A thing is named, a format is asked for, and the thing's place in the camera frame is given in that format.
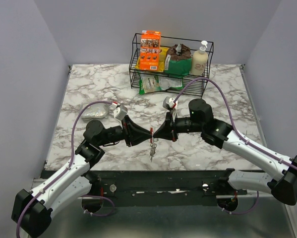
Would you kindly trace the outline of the cream lotion pump bottle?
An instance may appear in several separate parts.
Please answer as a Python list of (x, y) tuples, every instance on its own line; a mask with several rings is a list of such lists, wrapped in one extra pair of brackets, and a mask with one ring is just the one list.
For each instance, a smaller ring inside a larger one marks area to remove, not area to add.
[(208, 61), (207, 47), (208, 42), (203, 40), (201, 41), (200, 48), (193, 53), (190, 69), (192, 75), (201, 76), (203, 74)]

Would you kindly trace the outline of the green brown bag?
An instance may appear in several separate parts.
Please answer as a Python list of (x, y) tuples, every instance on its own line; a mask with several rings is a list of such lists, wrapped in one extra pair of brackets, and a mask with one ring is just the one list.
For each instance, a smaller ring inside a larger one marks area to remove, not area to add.
[(175, 44), (166, 52), (164, 73), (175, 77), (187, 76), (190, 73), (191, 64), (190, 48), (184, 44)]

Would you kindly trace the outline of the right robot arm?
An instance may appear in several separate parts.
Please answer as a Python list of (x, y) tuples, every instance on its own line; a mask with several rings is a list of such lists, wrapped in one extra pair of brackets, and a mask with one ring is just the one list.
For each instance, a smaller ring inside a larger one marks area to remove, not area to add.
[(297, 156), (291, 158), (274, 152), (215, 119), (212, 108), (203, 99), (188, 104), (190, 116), (178, 118), (171, 109), (164, 123), (154, 132), (154, 138), (175, 142), (180, 133), (199, 132), (208, 144), (230, 151), (256, 165), (262, 172), (231, 170), (228, 177), (218, 181), (218, 190), (229, 194), (233, 190), (256, 190), (273, 195), (287, 205), (297, 203)]

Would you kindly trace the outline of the steel key organizer red handle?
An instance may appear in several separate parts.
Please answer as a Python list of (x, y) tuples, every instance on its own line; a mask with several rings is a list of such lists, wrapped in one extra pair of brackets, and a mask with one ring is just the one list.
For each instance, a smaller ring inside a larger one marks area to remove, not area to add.
[(158, 139), (155, 139), (153, 137), (153, 134), (154, 134), (154, 128), (151, 126), (150, 127), (150, 134), (151, 134), (151, 138), (150, 138), (150, 162), (153, 161), (153, 158), (156, 154), (156, 148), (157, 148), (157, 144), (156, 144), (156, 141)]

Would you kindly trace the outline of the orange product box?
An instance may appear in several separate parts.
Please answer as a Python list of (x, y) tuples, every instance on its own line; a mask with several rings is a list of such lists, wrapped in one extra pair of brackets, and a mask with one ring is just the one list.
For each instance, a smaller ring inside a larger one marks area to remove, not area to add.
[(159, 67), (161, 33), (143, 30), (140, 40), (139, 69), (157, 71)]

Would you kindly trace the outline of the silver glitter pouch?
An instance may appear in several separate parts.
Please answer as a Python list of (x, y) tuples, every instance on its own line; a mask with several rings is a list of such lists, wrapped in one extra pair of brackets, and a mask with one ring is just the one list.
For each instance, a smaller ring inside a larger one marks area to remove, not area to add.
[(105, 103), (90, 105), (83, 111), (80, 118), (84, 121), (89, 121), (92, 119), (103, 119), (108, 115), (109, 108), (110, 105)]

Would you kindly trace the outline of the yellow snack bag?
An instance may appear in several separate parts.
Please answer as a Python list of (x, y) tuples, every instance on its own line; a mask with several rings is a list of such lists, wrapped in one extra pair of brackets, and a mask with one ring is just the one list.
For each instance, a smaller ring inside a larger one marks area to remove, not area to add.
[(168, 47), (141, 48), (135, 68), (163, 72), (168, 49)]

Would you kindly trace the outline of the aluminium rail frame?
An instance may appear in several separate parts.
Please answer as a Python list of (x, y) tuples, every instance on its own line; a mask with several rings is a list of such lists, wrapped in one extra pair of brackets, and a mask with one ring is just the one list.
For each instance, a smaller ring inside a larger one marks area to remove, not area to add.
[(234, 169), (223, 171), (211, 188), (214, 195), (228, 195), (239, 190), (255, 190), (273, 195), (278, 201), (295, 205), (297, 202), (297, 156), (288, 157), (250, 140), (240, 133), (233, 122), (215, 119), (212, 108), (203, 99), (189, 102), (190, 116), (177, 117), (177, 98), (167, 97), (165, 121), (156, 131), (135, 124), (127, 108), (110, 102), (118, 126), (105, 128), (99, 120), (90, 121), (83, 134), (82, 143), (71, 151), (70, 160), (44, 183), (31, 191), (21, 190), (14, 201), (11, 218), (18, 230), (33, 238), (40, 236), (50, 225), (57, 212), (79, 197), (94, 197), (100, 204), (125, 203), (132, 192), (143, 192), (141, 201), (148, 195), (170, 199), (172, 188), (156, 190), (138, 181), (134, 186), (114, 182), (116, 189), (109, 191), (103, 177), (91, 173), (91, 168), (104, 155), (103, 148), (124, 141), (128, 147), (154, 138), (177, 141), (179, 133), (199, 132), (209, 145), (235, 153), (262, 169), (262, 172), (243, 172)]

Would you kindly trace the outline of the green white snack bag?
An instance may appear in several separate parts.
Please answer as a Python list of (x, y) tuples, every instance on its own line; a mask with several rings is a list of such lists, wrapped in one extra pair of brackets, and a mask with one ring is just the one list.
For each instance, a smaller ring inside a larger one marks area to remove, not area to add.
[(139, 95), (183, 88), (183, 80), (178, 78), (144, 75), (139, 80)]

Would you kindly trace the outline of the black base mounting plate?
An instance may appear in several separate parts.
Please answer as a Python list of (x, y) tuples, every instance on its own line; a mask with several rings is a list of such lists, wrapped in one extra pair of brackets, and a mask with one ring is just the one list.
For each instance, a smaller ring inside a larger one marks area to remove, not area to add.
[(228, 184), (231, 169), (214, 171), (88, 171), (89, 195), (103, 195), (116, 207), (216, 206), (217, 197), (246, 195)]

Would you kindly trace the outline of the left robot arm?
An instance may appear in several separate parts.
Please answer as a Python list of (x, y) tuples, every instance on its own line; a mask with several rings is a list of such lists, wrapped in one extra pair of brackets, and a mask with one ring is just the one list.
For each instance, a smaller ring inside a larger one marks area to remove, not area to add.
[(121, 125), (105, 128), (99, 120), (87, 123), (84, 140), (72, 152), (71, 159), (42, 184), (15, 197), (11, 218), (17, 223), (16, 236), (24, 230), (33, 238), (39, 237), (56, 214), (80, 196), (93, 196), (99, 192), (99, 183), (88, 171), (104, 155), (103, 146), (125, 141), (128, 147), (138, 145), (152, 135), (135, 124), (129, 116)]

